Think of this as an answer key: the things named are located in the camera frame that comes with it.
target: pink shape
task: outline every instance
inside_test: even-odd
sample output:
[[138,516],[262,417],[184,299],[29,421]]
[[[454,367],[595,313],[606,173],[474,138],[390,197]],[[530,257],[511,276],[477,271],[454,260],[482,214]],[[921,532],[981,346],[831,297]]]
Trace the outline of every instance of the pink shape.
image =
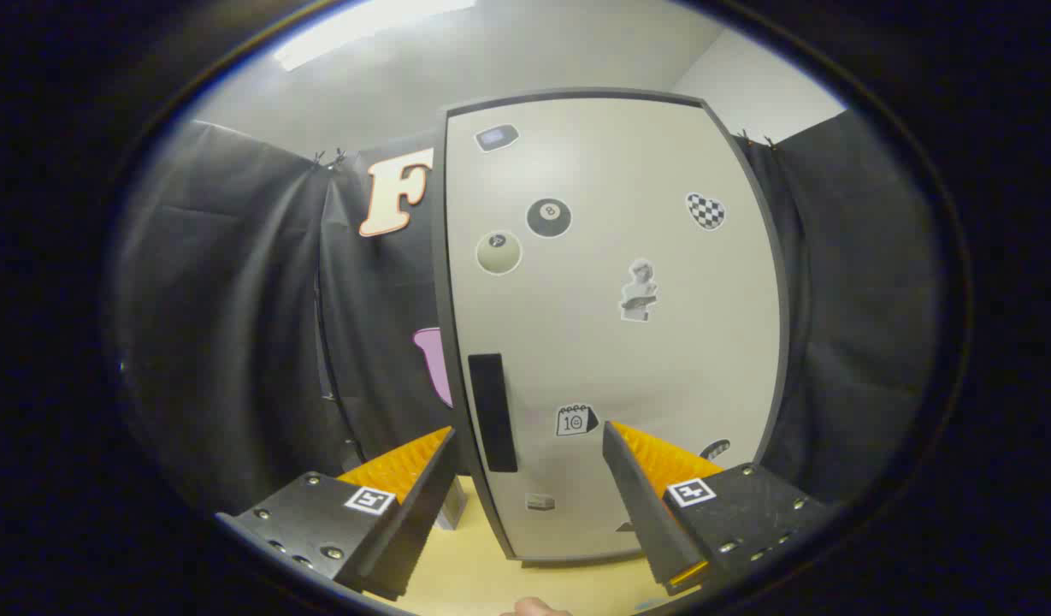
[[434,390],[438,391],[438,397],[442,399],[442,403],[452,409],[453,397],[450,395],[450,377],[446,371],[446,355],[442,354],[442,330],[440,328],[423,329],[416,331],[411,341],[418,348],[423,348],[423,354],[427,358],[430,382],[434,385]]

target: yellow table surface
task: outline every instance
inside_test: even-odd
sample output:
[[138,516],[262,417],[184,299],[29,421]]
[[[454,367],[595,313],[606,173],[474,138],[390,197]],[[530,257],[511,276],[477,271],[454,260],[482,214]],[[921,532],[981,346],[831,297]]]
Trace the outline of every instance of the yellow table surface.
[[[627,615],[679,599],[655,583],[646,558],[582,567],[522,568],[507,560],[469,476],[468,502],[454,531],[433,527],[399,600],[383,600],[420,616],[498,616],[514,601],[537,596],[573,616]],[[376,595],[366,593],[373,599]]]

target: orange gripper pad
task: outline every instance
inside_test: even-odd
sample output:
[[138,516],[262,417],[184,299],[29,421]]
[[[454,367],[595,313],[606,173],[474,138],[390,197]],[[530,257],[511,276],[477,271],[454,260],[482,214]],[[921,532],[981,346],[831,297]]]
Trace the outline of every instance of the orange gripper pad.
[[658,436],[651,436],[616,422],[612,424],[636,456],[639,468],[643,469],[643,475],[646,475],[646,480],[650,480],[651,488],[654,488],[654,493],[659,498],[665,494],[666,486],[723,471],[719,465],[688,453],[676,445],[666,444]]
[[450,428],[442,428],[431,432],[426,436],[420,436],[411,440],[410,444],[400,445],[399,448],[391,452],[369,460],[360,467],[347,471],[337,476],[336,479],[345,480],[355,486],[375,488],[385,492],[392,492],[396,495],[396,500],[404,504],[408,492],[415,487],[415,481],[423,475],[424,469],[434,453],[438,451],[446,435],[450,433]]

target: ceiling light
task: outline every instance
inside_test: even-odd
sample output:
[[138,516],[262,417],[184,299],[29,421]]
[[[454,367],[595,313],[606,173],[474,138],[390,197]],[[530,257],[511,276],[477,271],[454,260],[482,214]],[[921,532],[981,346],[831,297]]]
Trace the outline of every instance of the ceiling light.
[[273,57],[284,69],[293,70],[352,40],[474,5],[475,0],[369,0],[302,30],[284,43]]

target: sticker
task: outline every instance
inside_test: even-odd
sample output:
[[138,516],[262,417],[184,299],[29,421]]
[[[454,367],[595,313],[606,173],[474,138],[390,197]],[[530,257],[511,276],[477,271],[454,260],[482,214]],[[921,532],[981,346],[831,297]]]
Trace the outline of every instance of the sticker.
[[727,449],[729,449],[729,440],[723,438],[706,446],[700,456],[705,460],[714,460],[719,457],[720,453],[727,451]]
[[526,494],[526,507],[533,511],[552,511],[556,499],[549,494]]
[[556,411],[556,436],[584,434],[597,428],[591,405],[563,405]]
[[396,495],[376,488],[362,488],[345,502],[345,507],[356,508],[357,511],[380,515]]
[[716,494],[708,488],[702,479],[682,480],[681,484],[674,484],[666,488],[674,500],[682,508],[702,504],[704,500],[716,498]]
[[700,192],[688,192],[685,205],[688,206],[688,214],[693,221],[705,231],[714,231],[727,221],[727,208],[723,207],[721,200],[705,198]]
[[533,233],[555,238],[572,227],[572,211],[560,200],[542,199],[530,206],[526,222]]
[[486,233],[475,245],[475,262],[495,276],[513,272],[521,262],[521,243],[510,231]]
[[448,408],[453,408],[453,395],[450,394],[450,375],[446,371],[446,354],[442,353],[442,330],[426,328],[415,332],[411,342],[423,348],[423,356],[427,360],[427,374],[438,397]]
[[357,234],[372,238],[407,227],[411,214],[399,210],[399,199],[418,205],[427,191],[427,176],[434,167],[434,149],[382,160],[370,165],[370,206]]
[[513,126],[502,124],[501,126],[495,126],[494,128],[488,128],[486,130],[475,132],[475,143],[479,145],[479,149],[485,152],[489,152],[513,144],[514,141],[517,141],[517,137],[520,136],[521,134],[518,132]]
[[651,309],[658,304],[659,285],[654,281],[654,265],[645,259],[636,259],[627,272],[631,283],[620,289],[620,320],[645,324],[651,319]]

